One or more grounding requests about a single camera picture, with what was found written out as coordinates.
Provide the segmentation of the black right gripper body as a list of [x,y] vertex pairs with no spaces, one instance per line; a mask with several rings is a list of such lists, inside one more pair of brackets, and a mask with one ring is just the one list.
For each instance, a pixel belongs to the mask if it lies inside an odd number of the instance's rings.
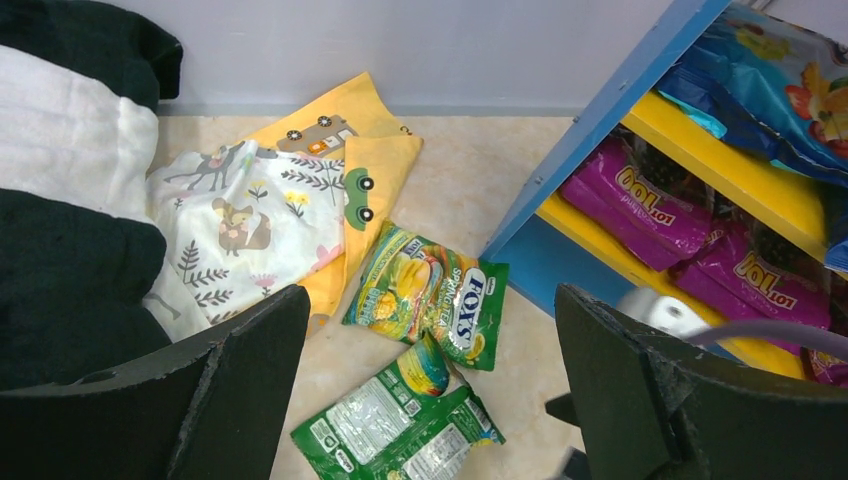
[[589,460],[580,438],[580,423],[577,418],[574,398],[571,393],[565,393],[548,400],[545,412],[569,428],[569,435],[564,447],[562,459],[551,476],[556,480],[590,480]]

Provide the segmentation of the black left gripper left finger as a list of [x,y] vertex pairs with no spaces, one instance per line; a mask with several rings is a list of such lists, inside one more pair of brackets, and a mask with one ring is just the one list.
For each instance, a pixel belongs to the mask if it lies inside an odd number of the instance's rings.
[[1,395],[5,479],[266,479],[305,343],[288,286],[187,339],[67,385]]

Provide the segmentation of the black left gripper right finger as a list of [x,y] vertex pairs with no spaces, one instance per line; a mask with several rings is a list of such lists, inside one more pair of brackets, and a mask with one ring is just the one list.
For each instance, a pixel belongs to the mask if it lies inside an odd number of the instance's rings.
[[555,321],[594,479],[843,479],[847,392],[752,368],[562,284]]

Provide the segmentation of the purple candy bag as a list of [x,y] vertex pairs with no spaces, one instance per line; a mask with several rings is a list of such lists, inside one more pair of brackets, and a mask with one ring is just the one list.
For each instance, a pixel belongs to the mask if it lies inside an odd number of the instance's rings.
[[769,264],[739,222],[719,221],[702,249],[671,269],[675,284],[729,321],[768,318],[831,327],[829,295],[810,281]]
[[559,187],[559,195],[598,223],[637,259],[655,271],[695,256],[711,231],[711,212],[696,178],[684,176],[688,202],[651,183],[639,170],[643,150],[620,136],[602,141]]
[[824,352],[805,349],[802,363],[811,380],[835,387],[847,387],[846,362]]

